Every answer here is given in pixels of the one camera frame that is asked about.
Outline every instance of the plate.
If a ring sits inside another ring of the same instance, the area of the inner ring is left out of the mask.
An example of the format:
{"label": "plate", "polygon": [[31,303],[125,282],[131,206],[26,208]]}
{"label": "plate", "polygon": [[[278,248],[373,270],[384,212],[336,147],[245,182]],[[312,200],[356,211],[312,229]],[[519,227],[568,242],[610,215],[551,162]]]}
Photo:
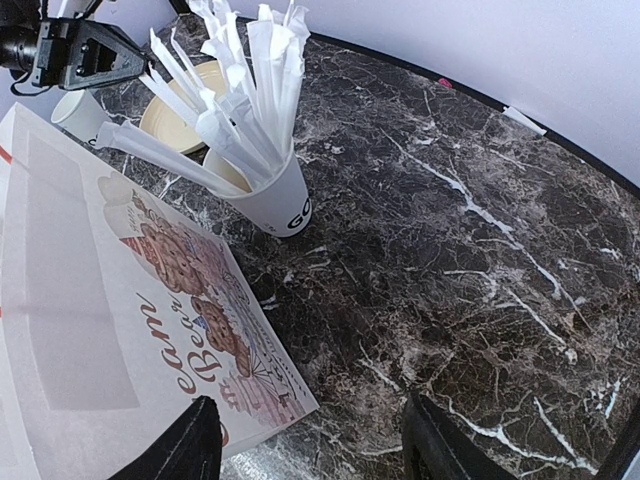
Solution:
{"label": "plate", "polygon": [[[218,65],[217,61],[201,63],[196,67],[196,71],[204,84],[216,92],[217,95],[227,93],[222,70],[220,70],[220,65]],[[172,80],[169,86],[181,98],[186,100],[186,94],[175,80]],[[147,106],[140,121],[140,129],[185,155],[205,146],[195,130],[187,125],[158,97],[154,97]]]}

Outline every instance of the red object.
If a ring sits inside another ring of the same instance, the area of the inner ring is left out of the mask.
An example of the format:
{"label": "red object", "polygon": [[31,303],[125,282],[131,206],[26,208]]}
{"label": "red object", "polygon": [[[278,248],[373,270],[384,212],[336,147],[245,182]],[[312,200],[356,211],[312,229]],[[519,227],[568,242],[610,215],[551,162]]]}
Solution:
{"label": "red object", "polygon": [[451,84],[451,82],[446,78],[441,78],[440,80],[438,80],[438,83],[440,85],[444,85],[447,88],[453,88],[453,85]]}
{"label": "red object", "polygon": [[11,158],[11,155],[9,155],[7,151],[4,148],[2,148],[2,145],[0,145],[0,158],[2,158],[9,165],[11,165],[11,162],[13,161],[13,158]]}

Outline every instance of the white paper cup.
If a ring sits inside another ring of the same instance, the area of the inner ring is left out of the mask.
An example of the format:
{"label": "white paper cup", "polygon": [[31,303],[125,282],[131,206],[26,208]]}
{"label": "white paper cup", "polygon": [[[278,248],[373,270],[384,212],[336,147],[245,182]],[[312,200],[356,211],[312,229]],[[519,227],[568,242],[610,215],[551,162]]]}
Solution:
{"label": "white paper cup", "polygon": [[87,90],[67,93],[51,114],[51,123],[92,146],[104,122],[111,122],[109,115]]}
{"label": "white paper cup", "polygon": [[[249,189],[243,176],[214,150],[209,150],[203,165],[243,190]],[[236,197],[211,193],[275,237],[296,235],[311,220],[311,199],[293,152],[278,175],[260,190]]]}

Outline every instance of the paper bag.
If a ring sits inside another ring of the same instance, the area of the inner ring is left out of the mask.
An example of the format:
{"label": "paper bag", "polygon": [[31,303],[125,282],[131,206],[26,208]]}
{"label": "paper bag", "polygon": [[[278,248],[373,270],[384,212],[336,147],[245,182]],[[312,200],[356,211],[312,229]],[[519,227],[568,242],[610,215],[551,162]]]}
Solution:
{"label": "paper bag", "polygon": [[24,107],[3,123],[0,479],[109,477],[201,395],[226,457],[317,408],[221,239]]}

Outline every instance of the dark marble surface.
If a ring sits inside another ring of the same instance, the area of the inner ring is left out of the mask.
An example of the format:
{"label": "dark marble surface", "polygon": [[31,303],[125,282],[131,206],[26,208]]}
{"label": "dark marble surface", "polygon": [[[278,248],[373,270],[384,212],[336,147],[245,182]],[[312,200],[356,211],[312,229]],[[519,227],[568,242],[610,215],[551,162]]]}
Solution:
{"label": "dark marble surface", "polygon": [[[200,22],[179,31],[208,60]],[[400,479],[410,389],[521,478],[591,478],[640,394],[640,202],[459,92],[316,41],[307,59],[295,140],[315,212],[293,239],[100,152],[229,242],[321,404],[222,478]],[[138,121],[151,95],[98,97]]]}

